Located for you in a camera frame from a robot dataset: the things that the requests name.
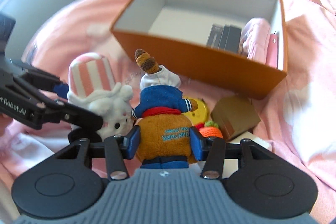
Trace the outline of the white bunny plush striped hat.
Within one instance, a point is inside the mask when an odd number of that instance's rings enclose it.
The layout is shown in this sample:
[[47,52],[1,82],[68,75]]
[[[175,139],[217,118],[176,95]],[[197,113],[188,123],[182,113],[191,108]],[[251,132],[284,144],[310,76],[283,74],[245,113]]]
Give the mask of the white bunny plush striped hat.
[[94,52],[76,57],[68,69],[68,86],[69,103],[102,117],[101,139],[130,131],[133,89],[114,80],[107,57]]

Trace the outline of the brown bear plush toy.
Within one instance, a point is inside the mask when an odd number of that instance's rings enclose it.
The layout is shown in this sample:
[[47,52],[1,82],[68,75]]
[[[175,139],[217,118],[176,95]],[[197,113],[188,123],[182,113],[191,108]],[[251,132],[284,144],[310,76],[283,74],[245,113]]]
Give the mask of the brown bear plush toy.
[[197,110],[198,104],[184,98],[179,76],[145,50],[137,49],[134,59],[143,71],[139,104],[131,113],[140,129],[136,157],[142,168],[188,168],[196,160],[190,145],[192,123],[185,113]]

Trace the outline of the dark shrink-wrapped book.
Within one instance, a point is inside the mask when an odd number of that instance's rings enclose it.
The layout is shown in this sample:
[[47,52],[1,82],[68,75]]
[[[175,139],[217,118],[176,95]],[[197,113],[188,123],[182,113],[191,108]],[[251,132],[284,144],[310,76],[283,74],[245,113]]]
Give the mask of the dark shrink-wrapped book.
[[210,30],[209,37],[207,39],[206,46],[217,50],[219,48],[223,31],[224,31],[223,26],[213,24]]

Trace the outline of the dark grey box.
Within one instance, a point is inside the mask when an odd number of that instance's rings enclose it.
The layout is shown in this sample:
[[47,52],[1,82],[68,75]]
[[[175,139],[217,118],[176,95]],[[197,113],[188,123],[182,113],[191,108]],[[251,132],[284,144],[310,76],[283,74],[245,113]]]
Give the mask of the dark grey box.
[[238,53],[241,32],[241,28],[225,25],[218,49]]

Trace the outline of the orange crochet carrot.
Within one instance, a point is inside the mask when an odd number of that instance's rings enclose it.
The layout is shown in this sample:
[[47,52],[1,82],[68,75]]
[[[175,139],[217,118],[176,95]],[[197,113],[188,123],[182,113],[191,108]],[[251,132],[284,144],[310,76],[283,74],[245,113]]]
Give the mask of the orange crochet carrot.
[[223,138],[223,134],[219,129],[219,125],[214,121],[207,121],[205,123],[199,123],[194,126],[205,138],[216,137]]

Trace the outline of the yellow round plush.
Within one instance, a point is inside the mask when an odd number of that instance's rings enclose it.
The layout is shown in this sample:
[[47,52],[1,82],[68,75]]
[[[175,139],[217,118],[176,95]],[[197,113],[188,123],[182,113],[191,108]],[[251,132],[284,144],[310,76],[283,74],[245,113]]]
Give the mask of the yellow round plush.
[[209,108],[203,98],[194,98],[198,104],[195,111],[183,113],[184,116],[189,118],[193,125],[205,123],[209,119]]

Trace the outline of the gold cardboard box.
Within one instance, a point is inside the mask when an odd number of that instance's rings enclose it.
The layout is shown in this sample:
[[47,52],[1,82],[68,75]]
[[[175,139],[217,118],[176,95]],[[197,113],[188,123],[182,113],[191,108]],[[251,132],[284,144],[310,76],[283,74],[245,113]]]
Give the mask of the gold cardboard box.
[[218,124],[226,141],[255,128],[260,122],[251,101],[239,95],[220,99],[211,112],[211,119]]

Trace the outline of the pink bed duvet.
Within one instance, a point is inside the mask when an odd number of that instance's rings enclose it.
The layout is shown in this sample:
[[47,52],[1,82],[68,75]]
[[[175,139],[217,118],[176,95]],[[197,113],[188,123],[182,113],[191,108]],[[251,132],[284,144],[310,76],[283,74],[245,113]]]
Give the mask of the pink bed duvet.
[[[109,57],[116,81],[138,87],[140,72],[111,36],[94,38],[93,24],[109,26],[129,0],[77,0],[45,22],[23,57],[67,78],[68,65],[84,52]],[[335,218],[335,0],[283,0],[288,31],[288,74],[272,93],[255,101],[261,121],[255,134],[273,151],[314,178],[318,199],[311,215]]]

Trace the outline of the orange cardboard box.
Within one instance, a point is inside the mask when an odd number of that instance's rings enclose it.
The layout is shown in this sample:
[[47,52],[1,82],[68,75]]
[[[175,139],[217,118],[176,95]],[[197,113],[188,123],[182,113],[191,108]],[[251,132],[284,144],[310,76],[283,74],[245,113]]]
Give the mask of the orange cardboard box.
[[[268,61],[231,44],[252,19],[264,19],[276,36]],[[130,0],[111,31],[129,57],[141,48],[177,74],[258,100],[288,71],[282,0]]]

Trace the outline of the pink snap wallet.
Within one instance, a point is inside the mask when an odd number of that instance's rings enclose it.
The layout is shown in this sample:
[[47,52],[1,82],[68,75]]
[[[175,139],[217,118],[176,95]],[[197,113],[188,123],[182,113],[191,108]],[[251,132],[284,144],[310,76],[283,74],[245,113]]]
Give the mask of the pink snap wallet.
[[278,35],[271,33],[266,52],[266,65],[276,68],[278,66]]

